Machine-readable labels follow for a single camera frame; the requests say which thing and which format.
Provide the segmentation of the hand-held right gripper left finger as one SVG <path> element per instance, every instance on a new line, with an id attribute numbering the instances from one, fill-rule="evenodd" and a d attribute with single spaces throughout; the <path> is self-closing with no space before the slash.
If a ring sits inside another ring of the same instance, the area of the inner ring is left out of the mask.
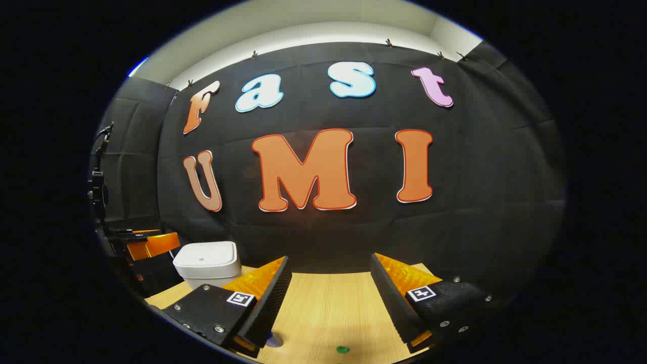
<path id="1" fill-rule="evenodd" d="M 282 256 L 222 287 L 202 284 L 162 309 L 160 316 L 211 345 L 257 358 L 292 277 L 289 259 Z"/>

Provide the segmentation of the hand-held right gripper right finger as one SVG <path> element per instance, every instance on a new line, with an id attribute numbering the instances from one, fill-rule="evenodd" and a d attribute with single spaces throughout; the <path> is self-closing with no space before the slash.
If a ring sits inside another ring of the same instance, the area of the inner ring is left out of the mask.
<path id="1" fill-rule="evenodd" d="M 498 306 L 474 284 L 444 280 L 383 254 L 370 274 L 391 321 L 411 354 L 458 340 L 487 325 Z"/>

